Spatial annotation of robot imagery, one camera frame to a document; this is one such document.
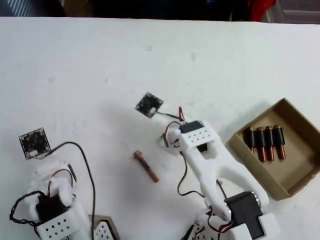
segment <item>cardboard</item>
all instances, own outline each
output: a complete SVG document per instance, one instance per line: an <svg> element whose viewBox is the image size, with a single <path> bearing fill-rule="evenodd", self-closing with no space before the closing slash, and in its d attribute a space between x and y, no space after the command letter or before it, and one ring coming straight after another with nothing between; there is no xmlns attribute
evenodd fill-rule
<svg viewBox="0 0 320 240"><path fill-rule="evenodd" d="M274 161L260 162L243 140L248 127L280 125L285 138L285 160L279 160L274 149ZM278 101L253 121L237 131L230 146L244 165L276 200L293 196L320 170L320 132L287 99Z"/></svg>

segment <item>small square circuit board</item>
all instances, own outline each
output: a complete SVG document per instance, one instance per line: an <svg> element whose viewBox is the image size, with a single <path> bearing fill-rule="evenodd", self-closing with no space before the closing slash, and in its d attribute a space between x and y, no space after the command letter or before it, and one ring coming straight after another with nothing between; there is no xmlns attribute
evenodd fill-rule
<svg viewBox="0 0 320 240"><path fill-rule="evenodd" d="M163 103L164 101L147 92L135 109L151 119Z"/></svg>
<svg viewBox="0 0 320 240"><path fill-rule="evenodd" d="M19 136L19 140L26 160L51 150L43 127Z"/></svg>

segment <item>copper cylinder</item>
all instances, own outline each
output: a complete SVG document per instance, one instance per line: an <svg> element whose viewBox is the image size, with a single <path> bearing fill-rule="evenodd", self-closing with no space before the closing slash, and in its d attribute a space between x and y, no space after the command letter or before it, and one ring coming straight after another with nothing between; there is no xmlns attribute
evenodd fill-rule
<svg viewBox="0 0 320 240"><path fill-rule="evenodd" d="M258 151L259 160L264 163L267 161L266 157L266 141L265 141L265 132L263 127L258 127L255 131L255 140L256 140L256 148Z"/></svg>
<svg viewBox="0 0 320 240"><path fill-rule="evenodd" d="M274 138L272 134L272 126L267 126L264 130L264 136L265 136L265 143L266 143L266 159L268 161L274 161L275 155L274 155Z"/></svg>
<svg viewBox="0 0 320 240"><path fill-rule="evenodd" d="M279 159L285 160L286 159L286 153L285 153L285 148L283 145L279 146L276 148L276 152L278 154Z"/></svg>
<svg viewBox="0 0 320 240"><path fill-rule="evenodd" d="M274 125L272 130L274 145L276 148L276 153L280 160L286 159L286 153L284 145L286 144L283 128L279 125Z"/></svg>

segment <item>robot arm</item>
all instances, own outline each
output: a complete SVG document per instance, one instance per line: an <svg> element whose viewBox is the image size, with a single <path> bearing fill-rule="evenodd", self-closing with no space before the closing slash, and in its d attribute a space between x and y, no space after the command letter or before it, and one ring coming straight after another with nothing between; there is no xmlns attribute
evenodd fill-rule
<svg viewBox="0 0 320 240"><path fill-rule="evenodd" d="M250 215L258 214L255 219L259 219L259 225L263 232L257 233L261 238L268 238L278 233L279 227L272 214L262 214L261 208L269 204L269 198L266 191L261 187L258 181L252 176L247 168L237 162L223 145L219 135L207 122L192 121L169 129L166 141L168 143L179 142L179 151L192 168L195 176L200 183L200 189L205 196L207 206L212 207L216 217L213 219L213 225L220 226L221 220L229 222L230 220L241 225L241 217L237 214L237 209L246 207L247 204L256 205L256 212L246 213L248 218ZM223 199L213 186L218 178L225 178L234 184L242 187L244 193L234 197ZM231 239L256 239L254 222L252 225L248 223L235 226L231 229L230 234L235 237Z"/></svg>
<svg viewBox="0 0 320 240"><path fill-rule="evenodd" d="M46 197L25 199L32 220L41 223L36 230L42 240L90 240L90 220L74 196L76 176L67 162L51 161L32 175L29 193L35 190Z"/></svg>

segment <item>red wire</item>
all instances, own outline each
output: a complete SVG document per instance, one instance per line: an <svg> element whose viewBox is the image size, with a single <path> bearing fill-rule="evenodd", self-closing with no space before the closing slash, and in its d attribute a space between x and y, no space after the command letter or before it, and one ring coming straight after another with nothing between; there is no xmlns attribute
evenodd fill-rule
<svg viewBox="0 0 320 240"><path fill-rule="evenodd" d="M184 112L182 111L181 106L179 106L179 118L182 118L183 120L185 120Z"/></svg>
<svg viewBox="0 0 320 240"><path fill-rule="evenodd" d="M68 170L68 169L59 169L58 171L55 171L51 177L53 177L54 175L56 175L57 173L60 173L62 171L67 171L69 174L70 174L70 177L71 177L71 187L74 186L74 179L72 177L72 173ZM50 186L51 186L51 181L49 181L49 184L48 184L48 197L50 197Z"/></svg>

